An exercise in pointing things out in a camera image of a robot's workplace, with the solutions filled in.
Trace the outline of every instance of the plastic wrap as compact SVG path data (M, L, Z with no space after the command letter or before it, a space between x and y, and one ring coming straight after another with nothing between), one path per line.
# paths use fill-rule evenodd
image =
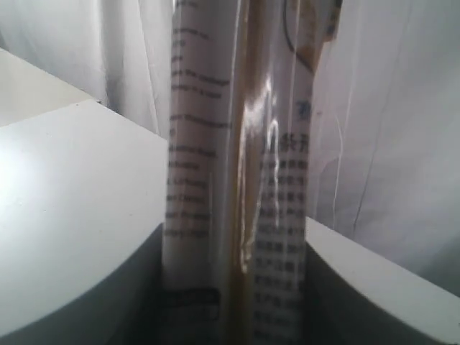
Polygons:
M162 344L301 344L313 76L333 1L177 1Z

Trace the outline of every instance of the white surface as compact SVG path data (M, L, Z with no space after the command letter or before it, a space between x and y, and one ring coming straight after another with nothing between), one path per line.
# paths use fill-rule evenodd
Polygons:
M0 48L0 127L91 99Z
M0 47L168 136L168 0L1 0Z
M460 298L310 218L306 240L363 298L428 338L460 344Z
M308 195L312 218L458 296L459 14L457 0L344 1Z
M144 243L165 216L166 160L165 140L95 101L0 128L0 338Z

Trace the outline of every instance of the white curtain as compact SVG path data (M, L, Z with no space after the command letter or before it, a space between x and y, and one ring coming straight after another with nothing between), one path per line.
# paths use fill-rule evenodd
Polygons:
M171 0L1 0L0 47L167 137Z
M460 296L460 1L344 1L315 85L310 214Z

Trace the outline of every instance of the white fabric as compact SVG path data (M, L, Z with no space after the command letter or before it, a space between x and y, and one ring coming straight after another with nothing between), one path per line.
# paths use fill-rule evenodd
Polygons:
M313 218L458 296L459 18L454 0L344 2L309 190Z
M167 137L171 0L2 0L0 47Z

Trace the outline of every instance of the plastic packaging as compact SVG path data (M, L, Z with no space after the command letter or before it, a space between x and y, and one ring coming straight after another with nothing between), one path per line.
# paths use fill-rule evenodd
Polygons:
M336 18L177 1L162 344L302 343L311 95Z

